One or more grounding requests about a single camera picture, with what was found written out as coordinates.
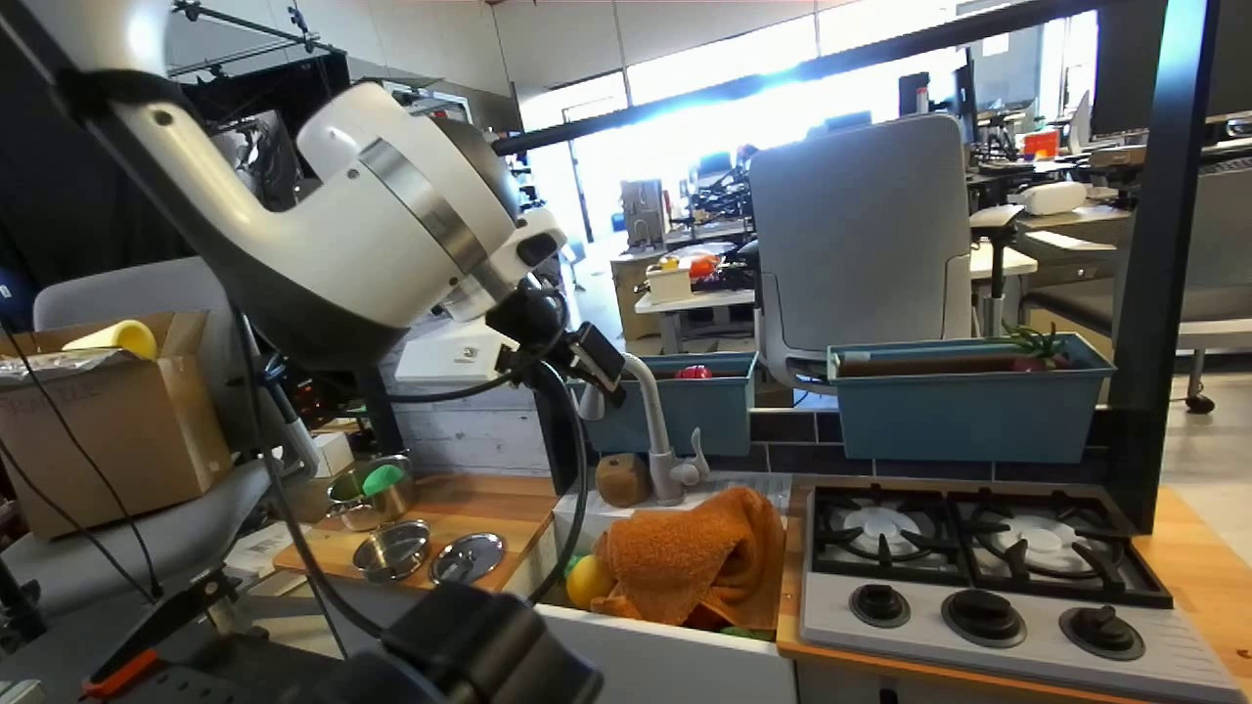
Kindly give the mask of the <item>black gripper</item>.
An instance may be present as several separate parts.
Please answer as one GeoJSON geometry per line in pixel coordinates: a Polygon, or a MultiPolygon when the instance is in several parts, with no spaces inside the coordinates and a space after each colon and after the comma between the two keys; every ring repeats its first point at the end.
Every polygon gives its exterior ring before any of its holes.
{"type": "Polygon", "coordinates": [[[512,354],[498,355],[510,381],[550,366],[554,371],[594,383],[606,401],[622,401],[624,355],[591,320],[570,324],[558,290],[523,278],[484,324],[512,341],[512,354]]]}

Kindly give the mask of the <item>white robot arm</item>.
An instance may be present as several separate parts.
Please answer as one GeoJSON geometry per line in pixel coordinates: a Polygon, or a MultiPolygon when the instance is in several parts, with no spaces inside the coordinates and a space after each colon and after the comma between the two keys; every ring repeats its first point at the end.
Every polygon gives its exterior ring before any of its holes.
{"type": "Polygon", "coordinates": [[[568,324],[537,266],[562,248],[504,161],[465,124],[408,113],[357,83],[300,128],[314,188],[268,207],[169,79],[169,0],[2,0],[2,27],[56,97],[216,272],[233,306],[275,319],[334,366],[439,313],[512,341],[501,371],[538,366],[615,389],[624,354],[568,324]]]}

